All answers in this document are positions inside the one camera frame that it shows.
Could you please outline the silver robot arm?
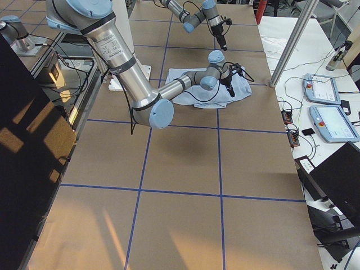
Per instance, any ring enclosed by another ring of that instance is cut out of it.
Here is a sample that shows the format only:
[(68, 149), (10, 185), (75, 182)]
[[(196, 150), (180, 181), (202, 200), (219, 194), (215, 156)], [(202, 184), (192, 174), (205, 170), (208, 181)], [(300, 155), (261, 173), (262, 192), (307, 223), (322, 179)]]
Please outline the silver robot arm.
[(171, 100), (192, 86), (210, 91), (220, 83), (235, 95), (231, 81), (235, 74), (241, 74), (241, 66), (226, 61), (219, 50), (209, 54), (204, 71), (187, 71), (161, 88), (153, 88), (115, 25), (112, 1), (47, 1), (46, 9), (49, 27), (93, 42), (93, 50), (130, 95), (130, 116), (137, 124), (167, 127), (174, 115)]
[[(153, 2), (157, 7), (167, 8), (171, 11), (182, 23), (187, 33), (192, 33), (201, 23), (206, 21), (210, 34), (217, 40), (220, 48), (224, 51), (227, 50), (225, 39), (227, 31), (224, 31), (223, 25), (230, 27), (232, 20), (219, 14), (215, 1), (203, 1), (200, 7), (192, 1), (185, 1), (183, 4), (173, 0), (159, 1), (160, 4), (157, 4), (157, 1)], [(197, 11), (191, 14), (190, 11), (185, 9), (186, 3), (193, 4)]]

